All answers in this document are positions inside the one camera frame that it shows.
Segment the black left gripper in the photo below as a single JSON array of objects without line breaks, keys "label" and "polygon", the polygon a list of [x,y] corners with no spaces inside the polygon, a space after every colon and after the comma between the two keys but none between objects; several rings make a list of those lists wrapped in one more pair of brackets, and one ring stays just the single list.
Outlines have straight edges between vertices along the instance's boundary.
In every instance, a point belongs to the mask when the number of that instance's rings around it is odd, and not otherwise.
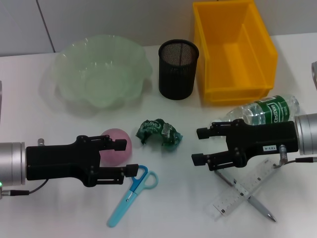
[{"label": "black left gripper", "polygon": [[68,145],[28,146],[26,148],[26,179],[75,178],[84,186],[123,184],[124,178],[135,177],[138,164],[124,167],[100,167],[103,150],[125,151],[126,139],[113,140],[109,135],[80,135]]}]

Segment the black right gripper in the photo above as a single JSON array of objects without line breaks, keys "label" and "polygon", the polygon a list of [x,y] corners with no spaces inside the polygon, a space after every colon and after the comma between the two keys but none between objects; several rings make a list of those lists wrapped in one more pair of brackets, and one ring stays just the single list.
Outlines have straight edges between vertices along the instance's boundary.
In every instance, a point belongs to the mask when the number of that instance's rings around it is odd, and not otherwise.
[{"label": "black right gripper", "polygon": [[214,121],[210,127],[198,128],[197,136],[226,136],[228,151],[192,154],[194,166],[208,165],[210,171],[244,167],[252,157],[278,154],[281,145],[287,152],[297,152],[297,132],[292,121],[263,125],[248,125],[243,119]]}]

